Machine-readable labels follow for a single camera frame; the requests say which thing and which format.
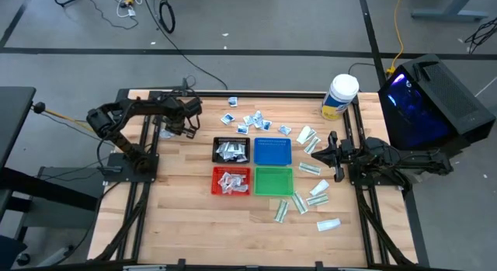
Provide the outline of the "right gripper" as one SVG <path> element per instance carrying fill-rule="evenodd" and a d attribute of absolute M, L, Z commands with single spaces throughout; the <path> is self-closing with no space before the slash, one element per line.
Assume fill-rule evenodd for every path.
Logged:
<path fill-rule="evenodd" d="M 329 146 L 321 151 L 312 153 L 312 158 L 324 163 L 325 165 L 333 165 L 335 168 L 334 180 L 341 182 L 344 177 L 344 170 L 341 166 L 342 153 L 337 145 L 338 135 L 332 131 L 328 137 Z"/>

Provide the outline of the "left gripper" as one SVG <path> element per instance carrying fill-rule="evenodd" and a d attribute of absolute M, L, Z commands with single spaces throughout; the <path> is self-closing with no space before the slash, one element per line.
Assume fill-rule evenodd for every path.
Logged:
<path fill-rule="evenodd" d="M 168 124 L 163 124 L 163 130 L 173 132 L 174 130 L 170 126 L 183 126 L 185 124 L 186 117 L 190 114 L 190 110 L 182 100 L 166 99 L 162 104 L 166 108 L 164 118 L 165 122 Z M 185 127 L 184 133 L 189 139 L 194 139 L 196 127 Z"/>

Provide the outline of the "black plastic basket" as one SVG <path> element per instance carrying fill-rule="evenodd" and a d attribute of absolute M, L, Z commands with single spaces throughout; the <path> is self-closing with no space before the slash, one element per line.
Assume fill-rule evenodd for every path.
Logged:
<path fill-rule="evenodd" d="M 223 153 L 218 154 L 216 152 L 217 148 L 219 147 L 220 144 L 228 142 L 229 144 L 244 144 L 245 145 L 245 156 L 248 159 L 246 162 L 237 162 L 233 158 L 232 160 L 225 161 L 223 159 Z M 247 137 L 215 137 L 213 141 L 213 149 L 212 149 L 212 162 L 216 163 L 228 163 L 228 164 L 248 164 L 250 162 L 250 139 Z"/>

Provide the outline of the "red plastic basket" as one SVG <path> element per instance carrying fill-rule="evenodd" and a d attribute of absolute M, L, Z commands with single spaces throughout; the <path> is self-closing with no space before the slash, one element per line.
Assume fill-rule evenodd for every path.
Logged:
<path fill-rule="evenodd" d="M 248 185 L 248 191 L 245 193 L 240 193 L 240 192 L 235 192 L 232 191 L 231 194 L 223 194 L 222 193 L 222 188 L 221 185 L 218 184 L 218 180 L 222 177 L 222 175 L 228 172 L 230 174 L 240 174 L 240 175 L 245 175 L 245 178 L 243 179 L 241 184 L 236 184 L 234 182 L 231 182 L 229 180 L 229 183 L 226 184 L 232 184 L 232 187 L 234 186 L 240 186 L 242 184 L 247 184 Z M 248 196 L 250 194 L 250 185 L 251 185 L 251 169 L 250 168 L 244 168 L 244 167 L 221 167 L 221 166 L 216 166 L 213 168 L 213 173 L 212 173 L 212 183 L 211 183 L 211 193 L 213 195 L 219 195 L 219 196 Z"/>

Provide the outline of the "blue plastic basket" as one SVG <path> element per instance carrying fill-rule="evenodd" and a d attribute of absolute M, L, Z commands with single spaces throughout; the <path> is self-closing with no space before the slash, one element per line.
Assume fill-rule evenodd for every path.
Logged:
<path fill-rule="evenodd" d="M 281 137 L 257 137 L 254 140 L 254 162 L 257 165 L 291 165 L 291 139 Z"/>

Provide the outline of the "green plastic basket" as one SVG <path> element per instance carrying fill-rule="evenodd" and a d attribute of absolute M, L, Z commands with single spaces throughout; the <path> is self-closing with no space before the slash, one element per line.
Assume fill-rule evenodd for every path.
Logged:
<path fill-rule="evenodd" d="M 293 169 L 256 167 L 253 192 L 259 196 L 291 196 L 294 193 Z"/>

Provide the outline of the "disinfecting wipes canister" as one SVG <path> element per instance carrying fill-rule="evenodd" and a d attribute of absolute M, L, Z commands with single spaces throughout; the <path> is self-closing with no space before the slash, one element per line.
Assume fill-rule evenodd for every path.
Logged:
<path fill-rule="evenodd" d="M 356 77 L 336 75 L 321 104 L 321 115 L 327 120 L 337 120 L 356 98 L 360 85 Z"/>

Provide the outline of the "grey stand base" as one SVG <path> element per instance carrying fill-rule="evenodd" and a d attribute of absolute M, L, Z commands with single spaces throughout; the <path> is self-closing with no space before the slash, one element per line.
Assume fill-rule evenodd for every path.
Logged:
<path fill-rule="evenodd" d="M 40 178 L 95 198 L 104 191 L 103 176 L 95 168 L 77 171 L 76 168 L 44 167 L 40 170 Z M 23 217 L 23 227 L 83 229 L 92 223 L 93 211 L 39 197 L 33 197 L 32 201 L 30 211 Z"/>

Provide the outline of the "black computer tower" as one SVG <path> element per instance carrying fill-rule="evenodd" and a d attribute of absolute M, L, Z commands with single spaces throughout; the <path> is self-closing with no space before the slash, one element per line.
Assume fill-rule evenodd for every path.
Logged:
<path fill-rule="evenodd" d="M 399 65 L 378 96 L 390 144 L 399 150 L 457 153 L 484 140 L 496 121 L 435 54 Z"/>

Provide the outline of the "yellow rod with black knob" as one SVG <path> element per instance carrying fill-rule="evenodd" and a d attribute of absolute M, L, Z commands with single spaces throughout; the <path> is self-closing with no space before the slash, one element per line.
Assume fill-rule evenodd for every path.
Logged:
<path fill-rule="evenodd" d="M 74 123 L 74 124 L 82 127 L 83 129 L 86 129 L 86 130 L 92 132 L 92 129 L 86 124 L 86 122 L 84 120 L 76 120 L 76 119 L 71 118 L 69 116 L 65 116 L 65 115 L 62 115 L 60 113 L 54 112 L 52 110 L 49 110 L 49 109 L 46 108 L 46 105 L 45 105 L 44 102 L 38 102 L 36 104 L 33 104 L 32 108 L 33 108 L 33 111 L 35 113 L 38 113 L 38 114 L 47 113 L 48 115 L 55 116 L 55 117 L 57 117 L 59 119 L 72 122 L 72 123 Z"/>

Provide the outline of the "black desk beam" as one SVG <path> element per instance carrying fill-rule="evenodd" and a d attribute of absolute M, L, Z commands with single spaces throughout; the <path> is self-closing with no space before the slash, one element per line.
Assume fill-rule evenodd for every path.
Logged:
<path fill-rule="evenodd" d="M 97 198 L 9 168 L 0 170 L 0 189 L 25 193 L 56 203 L 94 211 Z"/>

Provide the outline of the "white table leg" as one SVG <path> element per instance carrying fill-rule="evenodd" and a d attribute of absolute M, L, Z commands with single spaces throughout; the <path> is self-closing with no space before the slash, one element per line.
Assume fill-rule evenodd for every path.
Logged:
<path fill-rule="evenodd" d="M 47 258 L 45 258 L 45 260 L 40 262 L 37 265 L 37 267 L 57 265 L 58 263 L 66 260 L 67 256 L 70 255 L 73 250 L 74 250 L 73 245 L 69 245 L 67 247 L 60 248 L 54 254 L 48 256 Z"/>

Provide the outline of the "grey desk leg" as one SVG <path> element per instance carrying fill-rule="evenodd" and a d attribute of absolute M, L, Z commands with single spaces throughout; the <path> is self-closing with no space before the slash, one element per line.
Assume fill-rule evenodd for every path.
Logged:
<path fill-rule="evenodd" d="M 426 19 L 460 23 L 480 22 L 488 18 L 487 12 L 464 10 L 470 0 L 453 0 L 445 9 L 415 9 L 413 19 Z"/>

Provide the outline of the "dark blue chair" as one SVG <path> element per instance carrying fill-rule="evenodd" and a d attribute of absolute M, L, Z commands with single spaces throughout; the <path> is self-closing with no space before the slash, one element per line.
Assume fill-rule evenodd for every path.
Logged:
<path fill-rule="evenodd" d="M 0 271 L 10 269 L 17 256 L 26 249 L 23 242 L 0 235 Z"/>

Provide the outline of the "silver aluminium bracket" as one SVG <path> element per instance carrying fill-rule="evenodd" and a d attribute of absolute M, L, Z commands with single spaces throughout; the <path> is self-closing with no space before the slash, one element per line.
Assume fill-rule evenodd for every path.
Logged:
<path fill-rule="evenodd" d="M 123 266 L 122 271 L 167 271 L 167 265 Z"/>

